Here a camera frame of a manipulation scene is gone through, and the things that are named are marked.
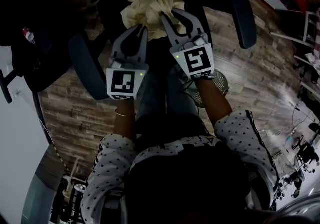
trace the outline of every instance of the wire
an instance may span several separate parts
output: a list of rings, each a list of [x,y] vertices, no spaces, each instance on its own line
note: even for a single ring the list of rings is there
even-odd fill
[[[301,120],[301,118],[299,118],[299,119],[297,119],[296,121],[294,121],[295,110],[298,110],[298,111],[300,111],[300,112],[302,112],[303,114],[306,115],[305,119],[303,119],[300,123],[298,123],[297,125],[295,125],[295,127],[297,127],[298,125],[300,125],[301,123],[303,123],[307,118],[309,118],[310,120],[314,121],[313,119],[311,119],[311,118],[309,117],[309,114],[311,113],[311,111],[310,111],[308,114],[306,114],[306,113],[304,113],[303,111],[301,111],[301,110],[298,109],[298,104],[297,104],[297,105],[294,107],[294,109],[293,109],[292,118],[291,118],[292,123],[291,123],[291,125],[289,125],[287,128],[283,128],[283,129],[281,129],[281,130],[278,129],[278,130],[275,131],[273,134],[268,134],[267,130],[258,130],[258,132],[265,131],[265,133],[266,133],[268,136],[272,136],[272,135],[280,132],[280,133],[277,135],[277,136],[279,136],[282,131],[288,130],[288,129],[289,129],[290,127],[292,127],[297,121]]]
[[[64,160],[62,159],[62,157],[61,157],[61,155],[60,155],[60,153],[59,153],[59,151],[58,151],[58,149],[57,149],[57,147],[56,147],[56,145],[55,145],[55,143],[54,143],[54,141],[53,141],[53,139],[52,139],[52,137],[51,137],[51,135],[50,135],[50,133],[49,133],[49,130],[48,130],[47,127],[43,124],[43,122],[42,122],[42,120],[39,118],[37,112],[32,108],[32,106],[23,98],[23,96],[22,96],[19,92],[17,92],[16,95],[17,95],[17,96],[20,96],[20,97],[25,101],[25,103],[31,108],[31,110],[36,114],[36,117],[40,120],[40,122],[41,122],[41,124],[42,124],[42,126],[43,126],[43,129],[45,129],[46,132],[47,132],[47,134],[49,135],[49,137],[50,137],[50,139],[51,139],[51,142],[52,142],[52,144],[53,144],[53,148],[54,148],[57,156],[59,157],[59,159],[60,159],[61,162],[63,163],[63,165],[64,165],[64,167],[66,168],[66,170],[71,174],[70,169],[67,167],[66,163],[65,163]]]

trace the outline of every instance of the person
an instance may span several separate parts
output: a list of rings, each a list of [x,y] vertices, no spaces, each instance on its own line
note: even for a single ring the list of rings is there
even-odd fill
[[[263,223],[255,211],[271,207],[279,176],[252,112],[233,111],[210,80],[195,84],[215,136],[179,93],[176,67],[147,74],[137,119],[133,101],[116,103],[81,202],[87,224]]]
[[[309,162],[311,164],[312,161],[316,161],[316,165],[319,166],[319,156],[316,153],[313,146],[310,145],[309,142],[305,142],[299,149],[298,155],[301,156],[304,162]]]
[[[287,182],[288,184],[294,183],[294,186],[296,187],[297,190],[301,189],[301,185],[304,180],[305,180],[305,175],[301,168],[298,171],[295,171],[294,173],[290,174],[289,177],[284,178],[284,181]]]
[[[301,147],[301,141],[303,140],[304,135],[302,134],[301,137],[298,137],[298,143],[296,145],[292,145],[292,149],[296,149],[297,147]]]

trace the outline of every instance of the crumpled fabric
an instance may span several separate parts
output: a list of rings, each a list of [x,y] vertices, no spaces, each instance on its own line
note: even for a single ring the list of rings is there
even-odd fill
[[[167,33],[161,22],[161,12],[164,12],[172,21],[177,31],[186,33],[186,28],[172,14],[172,8],[185,9],[182,0],[128,0],[132,4],[122,12],[123,24],[131,28],[143,24],[148,28],[148,41],[166,37]]]

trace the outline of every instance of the black armrest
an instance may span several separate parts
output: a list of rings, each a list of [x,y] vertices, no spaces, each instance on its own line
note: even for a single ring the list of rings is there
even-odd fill
[[[102,43],[104,42],[105,46],[107,42],[106,34],[101,34],[100,36],[95,43],[90,45],[87,35],[79,32],[68,44],[73,67],[84,87],[96,100],[109,98],[106,75],[98,62],[98,56],[103,49],[101,48]]]
[[[241,48],[256,44],[257,27],[249,0],[201,0],[203,6],[210,7],[233,16]]]
[[[2,92],[4,93],[4,97],[8,103],[12,103],[12,98],[8,90],[8,85],[11,83],[11,81],[14,80],[16,76],[17,76],[17,73],[15,72],[15,70],[10,72],[10,74],[7,77],[4,77],[2,70],[0,70],[0,85],[1,85]]]

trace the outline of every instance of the wooden floor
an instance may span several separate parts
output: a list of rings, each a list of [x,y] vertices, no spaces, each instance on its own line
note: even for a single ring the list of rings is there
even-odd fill
[[[258,0],[250,2],[258,41],[247,50],[239,46],[231,15],[205,8],[212,32],[215,66],[229,81],[227,99],[233,109],[251,110],[271,154],[277,157],[276,153],[281,151],[291,161],[294,152],[286,138],[294,127],[292,123],[297,125],[306,118],[298,111],[293,117],[294,106],[299,104],[304,113],[309,113],[297,98],[300,79],[299,72],[293,70],[296,49],[292,42],[270,35],[270,31],[279,31],[277,15]],[[86,20],[86,31],[93,40],[103,30],[101,21],[97,14]],[[108,45],[100,57],[105,67],[110,47]],[[85,178],[92,170],[100,139],[113,131],[114,102],[93,100],[72,69],[39,95],[45,121],[62,158],[71,169],[76,157],[80,157],[76,175]],[[214,132],[206,112],[201,110],[200,115]],[[303,133],[310,139],[312,133],[308,125],[311,122],[309,118],[302,122],[295,135]],[[279,129],[282,131],[278,136],[267,136]]]

